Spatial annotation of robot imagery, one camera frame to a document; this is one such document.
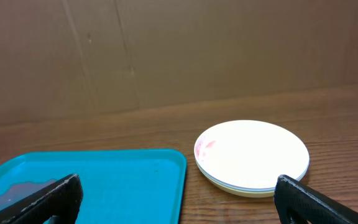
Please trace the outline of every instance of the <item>round white plate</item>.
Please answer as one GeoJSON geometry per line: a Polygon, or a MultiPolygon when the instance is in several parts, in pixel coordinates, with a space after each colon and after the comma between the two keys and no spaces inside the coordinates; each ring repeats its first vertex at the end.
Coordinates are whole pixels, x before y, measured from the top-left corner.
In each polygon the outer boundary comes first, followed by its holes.
{"type": "Polygon", "coordinates": [[[300,180],[309,153],[293,133],[261,121],[229,121],[207,129],[197,139],[195,157],[211,177],[247,191],[274,190],[277,177],[300,180]]]}

